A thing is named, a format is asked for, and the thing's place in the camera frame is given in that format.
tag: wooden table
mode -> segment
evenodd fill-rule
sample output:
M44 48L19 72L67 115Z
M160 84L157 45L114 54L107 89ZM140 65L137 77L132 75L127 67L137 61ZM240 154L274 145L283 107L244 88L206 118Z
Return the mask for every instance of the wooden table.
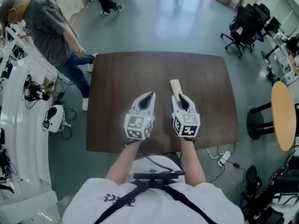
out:
M273 122L264 123L260 111L270 107L272 107ZM296 111L292 96L285 84L277 81L272 88L271 102L249 111L247 130L253 139L258 139L263 134L275 133L282 150L288 151L292 147L296 132Z
M87 115L86 149L119 153L128 141L125 114L140 95L153 91L153 129L142 153L180 151L172 127L169 81L179 79L182 91L196 105L200 128L196 149L239 140L235 98L224 59L180 52L124 52L97 55Z

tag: hand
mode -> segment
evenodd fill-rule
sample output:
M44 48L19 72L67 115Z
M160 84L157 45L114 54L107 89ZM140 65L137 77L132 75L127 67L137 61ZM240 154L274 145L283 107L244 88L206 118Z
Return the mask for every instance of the hand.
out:
M79 51L75 51L75 55L79 58L79 59L82 59L83 57L86 56L86 51L83 47L80 48Z
M75 52L75 55L76 55L79 59L82 59L82 58L85 57L86 54Z

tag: man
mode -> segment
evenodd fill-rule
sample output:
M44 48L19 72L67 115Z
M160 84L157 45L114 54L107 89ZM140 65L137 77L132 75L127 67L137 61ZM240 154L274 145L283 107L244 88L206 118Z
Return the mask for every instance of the man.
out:
M123 5L118 5L117 3L111 1L111 0L98 0L99 3L102 6L103 11L100 12L100 15L110 15L111 14L111 9L116 11L117 13L120 13Z
M93 70L93 55L86 55L57 3L52 0L5 0L0 7L2 31L8 24L24 20L34 45L50 64L81 91L82 109L87 111L89 84L78 65Z
M154 162L149 161L147 157L145 160L148 163L143 164L142 161L134 161L141 143L140 140L134 140L123 149L105 179L94 178L86 181L66 209L63 223L243 224L244 218L241 210L224 196L221 189L206 183L193 142L184 138L180 138L180 142L185 178L177 179L175 180L177 183L169 186L184 194L196 205L195 207L175 201L164 190L152 188L134 195L134 198L130 198L127 204L121 204L122 201L118 201L138 188L138 185L126 182L126 180L132 181L128 178L129 174L145 171L167 174L167 169L180 170L175 162L163 156L150 156ZM203 214L194 211L196 208L201 209Z

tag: gray floor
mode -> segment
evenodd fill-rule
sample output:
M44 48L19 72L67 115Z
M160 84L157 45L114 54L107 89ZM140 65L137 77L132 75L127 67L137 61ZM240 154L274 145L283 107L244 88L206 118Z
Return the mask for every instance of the gray floor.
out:
M270 45L257 42L254 52L251 54L246 50L241 60L237 58L234 46L226 51L224 46L229 41L221 39L220 33L229 34L228 26L235 11L214 0L114 1L125 7L119 15L113 13L107 17L99 16L101 8L97 1L90 4L77 30L80 44L91 54L157 50L223 56L239 120L240 141L230 161L238 162L245 169L255 165L266 185L288 153L280 150L273 134L252 140L247 134L246 116L250 108L271 99L271 84L265 78L266 64L260 55L262 49L270 50ZM60 134L51 133L49 137L50 174L58 199L74 194L88 178L104 177L116 158L114 154L85 150L87 113L81 110L82 100L75 86L67 91L64 101L78 115L70 122L70 140L63 140ZM270 121L270 111L264 112L264 117L265 121ZM223 146L220 151L232 151L233 147L233 144ZM216 148L211 149L211 153L216 156ZM222 171L206 150L198 150L198 157L208 181ZM214 182L236 204L240 202L240 189L236 186L242 181L242 175L241 170L226 163L224 174Z

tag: electrical outlet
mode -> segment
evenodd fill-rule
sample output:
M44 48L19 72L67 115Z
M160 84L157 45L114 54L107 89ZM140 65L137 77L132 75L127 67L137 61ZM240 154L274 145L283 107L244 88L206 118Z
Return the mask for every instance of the electrical outlet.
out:
M230 157L230 151L226 151L224 155L221 157L220 161L218 161L218 165L220 167L223 167L222 164L225 164L226 160Z

